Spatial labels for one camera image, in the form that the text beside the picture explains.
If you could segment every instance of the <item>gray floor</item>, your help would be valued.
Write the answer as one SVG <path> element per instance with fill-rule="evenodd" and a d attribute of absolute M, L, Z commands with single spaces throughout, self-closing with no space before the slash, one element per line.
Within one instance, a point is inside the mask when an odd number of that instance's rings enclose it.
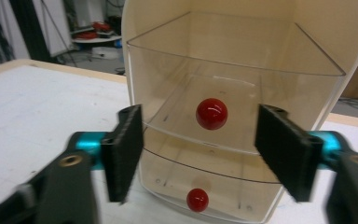
<path fill-rule="evenodd" d="M 92 58 L 90 51 L 77 51 L 72 53 L 77 67 L 85 68 L 93 71 L 100 71 L 105 73 L 118 74 L 124 71 L 123 58 L 114 60 Z M 64 60 L 69 66 L 75 66 L 72 59 L 65 54 Z M 357 117 L 358 118 L 358 100 L 356 99 L 340 99 L 335 107 L 333 113 Z"/>

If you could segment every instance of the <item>white table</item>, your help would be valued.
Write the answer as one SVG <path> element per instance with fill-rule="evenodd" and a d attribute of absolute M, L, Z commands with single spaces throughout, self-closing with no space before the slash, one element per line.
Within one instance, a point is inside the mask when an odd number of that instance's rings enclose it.
<path fill-rule="evenodd" d="M 64 150 L 72 133 L 109 132 L 129 105 L 124 77 L 30 60 L 0 65 L 0 202 Z M 322 129 L 343 133 L 358 151 L 357 118 L 331 114 Z M 107 203 L 103 173 L 92 176 L 105 224 L 222 223 L 158 200 L 137 178 L 127 203 Z M 269 223 L 325 223 L 333 176 L 318 172 L 311 203 L 294 203 L 285 193 Z"/>

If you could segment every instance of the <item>white tabletop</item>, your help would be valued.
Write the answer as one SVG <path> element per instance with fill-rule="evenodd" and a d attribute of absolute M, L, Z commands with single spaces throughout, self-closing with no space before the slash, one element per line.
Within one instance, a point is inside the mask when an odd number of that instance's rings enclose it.
<path fill-rule="evenodd" d="M 110 132 L 129 105 L 124 77 L 28 60 L 0 65 L 0 202 L 61 153 L 72 133 Z M 322 129 L 343 133 L 358 151 L 358 119 L 331 115 Z M 108 203 L 103 173 L 92 176 L 102 223 L 222 223 L 158 200 L 137 178 L 127 203 Z M 318 172 L 311 203 L 285 193 L 268 223 L 326 223 L 333 176 Z"/>

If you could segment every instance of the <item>shelf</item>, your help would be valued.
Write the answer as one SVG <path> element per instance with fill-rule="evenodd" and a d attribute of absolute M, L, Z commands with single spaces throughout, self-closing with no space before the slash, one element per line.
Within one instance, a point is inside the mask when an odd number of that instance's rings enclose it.
<path fill-rule="evenodd" d="M 109 41 L 114 41 L 121 39 L 121 35 L 114 35 L 110 38 L 93 38 L 93 39 L 72 39 L 72 42 L 78 44 L 95 44 L 95 43 L 104 43 Z"/>

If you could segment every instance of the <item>red ball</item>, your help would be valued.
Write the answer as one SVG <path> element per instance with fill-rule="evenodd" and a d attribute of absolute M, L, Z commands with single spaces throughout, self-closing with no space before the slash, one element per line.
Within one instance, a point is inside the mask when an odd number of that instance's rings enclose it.
<path fill-rule="evenodd" d="M 216 130 L 223 127 L 227 121 L 227 116 L 226 105 L 218 99 L 206 99 L 197 107 L 197 122 L 207 130 Z"/>
<path fill-rule="evenodd" d="M 194 212 L 202 212 L 208 203 L 208 194 L 203 189 L 192 189 L 187 194 L 187 206 Z"/>

